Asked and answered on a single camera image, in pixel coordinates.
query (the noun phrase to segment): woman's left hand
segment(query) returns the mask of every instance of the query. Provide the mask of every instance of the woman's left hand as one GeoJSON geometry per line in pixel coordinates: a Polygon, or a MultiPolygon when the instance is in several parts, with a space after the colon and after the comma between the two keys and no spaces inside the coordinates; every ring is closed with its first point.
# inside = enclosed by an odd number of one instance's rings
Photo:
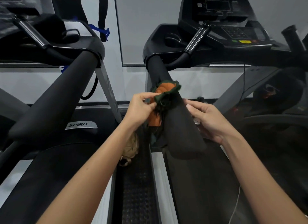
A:
{"type": "Polygon", "coordinates": [[[143,124],[150,113],[155,109],[156,102],[146,104],[143,102],[146,98],[151,98],[159,93],[138,93],[134,94],[132,100],[129,103],[127,113],[123,119],[126,123],[131,125],[135,131],[141,124],[143,124]]]}

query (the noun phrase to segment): gray wall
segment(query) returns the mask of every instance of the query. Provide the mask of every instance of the gray wall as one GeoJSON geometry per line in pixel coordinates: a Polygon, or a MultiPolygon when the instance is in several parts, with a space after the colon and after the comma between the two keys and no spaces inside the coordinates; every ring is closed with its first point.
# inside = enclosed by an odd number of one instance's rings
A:
{"type": "MultiPolygon", "coordinates": [[[[143,46],[162,23],[177,23],[181,0],[116,0],[124,64],[142,64],[143,46]]],[[[308,22],[308,0],[249,0],[268,33],[285,43],[280,32],[308,22]]]]}

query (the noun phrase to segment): yellow button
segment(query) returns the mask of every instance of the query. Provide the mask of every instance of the yellow button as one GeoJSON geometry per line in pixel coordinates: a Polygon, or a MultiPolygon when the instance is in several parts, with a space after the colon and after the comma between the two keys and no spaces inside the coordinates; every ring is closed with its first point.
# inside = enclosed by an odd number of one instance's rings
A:
{"type": "Polygon", "coordinates": [[[239,42],[245,43],[245,44],[250,44],[251,43],[251,41],[249,41],[249,40],[239,40],[239,42]]]}

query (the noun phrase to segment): textured rubber mat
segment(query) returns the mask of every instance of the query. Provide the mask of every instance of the textured rubber mat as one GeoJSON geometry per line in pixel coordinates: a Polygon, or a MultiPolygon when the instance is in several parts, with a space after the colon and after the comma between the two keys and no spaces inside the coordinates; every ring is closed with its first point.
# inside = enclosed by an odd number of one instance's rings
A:
{"type": "Polygon", "coordinates": [[[132,164],[117,168],[112,223],[159,223],[149,144],[138,135],[139,153],[132,164]]]}

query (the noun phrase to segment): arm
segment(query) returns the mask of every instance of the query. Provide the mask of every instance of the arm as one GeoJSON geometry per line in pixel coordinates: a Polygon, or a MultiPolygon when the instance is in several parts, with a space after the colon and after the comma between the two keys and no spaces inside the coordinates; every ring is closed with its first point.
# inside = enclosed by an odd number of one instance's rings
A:
{"type": "Polygon", "coordinates": [[[308,223],[307,218],[276,183],[243,136],[210,104],[185,100],[200,119],[202,131],[221,144],[260,224],[308,223]]]}
{"type": "Polygon", "coordinates": [[[134,95],[125,118],[67,183],[37,224],[90,224],[132,133],[148,118],[156,104],[143,103],[154,93],[134,95]]]}

